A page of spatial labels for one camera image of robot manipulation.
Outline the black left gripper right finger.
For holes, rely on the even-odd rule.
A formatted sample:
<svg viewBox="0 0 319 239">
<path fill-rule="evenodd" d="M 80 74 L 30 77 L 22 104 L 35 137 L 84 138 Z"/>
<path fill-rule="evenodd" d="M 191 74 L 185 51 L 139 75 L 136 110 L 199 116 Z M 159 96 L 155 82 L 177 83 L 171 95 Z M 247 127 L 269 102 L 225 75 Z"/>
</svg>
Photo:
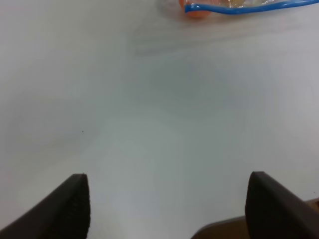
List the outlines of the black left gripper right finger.
<svg viewBox="0 0 319 239">
<path fill-rule="evenodd" d="M 319 214 L 265 172 L 252 172 L 245 204 L 252 239 L 317 239 Z"/>
</svg>

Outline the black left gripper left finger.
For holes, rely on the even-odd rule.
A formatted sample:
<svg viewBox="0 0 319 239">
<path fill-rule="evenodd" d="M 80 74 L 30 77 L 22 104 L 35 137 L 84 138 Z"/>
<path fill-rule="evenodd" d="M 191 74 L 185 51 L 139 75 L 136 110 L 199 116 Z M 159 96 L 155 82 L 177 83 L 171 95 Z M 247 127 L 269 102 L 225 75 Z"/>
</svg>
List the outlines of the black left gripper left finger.
<svg viewBox="0 0 319 239">
<path fill-rule="evenodd" d="M 86 239 L 90 191 L 86 174 L 73 174 L 20 218 L 1 229 L 2 239 Z"/>
</svg>

